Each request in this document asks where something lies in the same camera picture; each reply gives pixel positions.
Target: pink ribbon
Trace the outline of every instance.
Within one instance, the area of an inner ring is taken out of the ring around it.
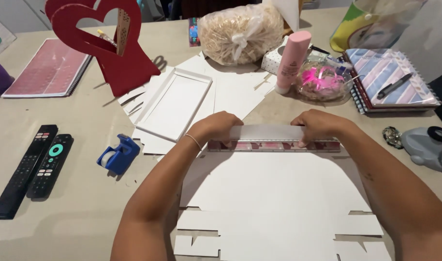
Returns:
[[[323,77],[323,73],[329,70],[331,72],[334,73],[334,77],[332,76],[326,76]],[[309,70],[306,70],[302,73],[302,81],[303,84],[307,84],[307,83],[314,83],[316,85],[316,90],[319,91],[321,89],[325,89],[325,88],[333,88],[333,89],[338,89],[340,88],[340,85],[345,81],[344,77],[337,75],[336,71],[334,68],[329,67],[329,66],[324,66],[323,68],[321,68],[321,70],[319,71],[319,76],[316,77],[315,74],[317,72],[317,68],[312,67]]]

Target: teal button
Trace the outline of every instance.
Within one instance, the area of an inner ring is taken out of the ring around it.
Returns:
[[[60,154],[62,151],[63,151],[63,145],[57,144],[57,145],[54,145],[53,147],[50,148],[50,150],[48,151],[48,154],[50,155],[50,157],[55,157],[58,154]]]

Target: spiral notebook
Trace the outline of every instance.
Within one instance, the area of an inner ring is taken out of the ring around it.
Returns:
[[[344,60],[354,65],[354,98],[364,112],[432,110],[441,103],[406,56],[391,49],[349,49]],[[377,94],[405,74],[414,75],[384,99]]]
[[[90,55],[71,49],[60,39],[46,39],[2,97],[70,96],[91,60]]]

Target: hand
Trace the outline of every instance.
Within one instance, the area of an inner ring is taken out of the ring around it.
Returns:
[[[306,127],[304,136],[299,142],[300,148],[304,148],[312,140],[336,137],[352,124],[354,125],[348,119],[315,109],[302,112],[290,122],[290,125]]]
[[[219,140],[230,147],[229,132],[231,128],[243,124],[235,115],[221,111],[196,122],[187,133],[193,136],[200,145],[209,140]]]

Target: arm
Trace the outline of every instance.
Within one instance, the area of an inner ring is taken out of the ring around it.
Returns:
[[[429,187],[353,122],[319,110],[291,122],[304,124],[300,143],[337,137],[360,169],[374,214],[403,260],[442,260],[442,202]]]
[[[242,125],[235,115],[225,111],[195,123],[171,151],[150,171],[129,199],[113,242],[112,261],[167,259],[163,239],[166,215],[176,193],[200,148],[211,139],[229,141],[229,131]]]

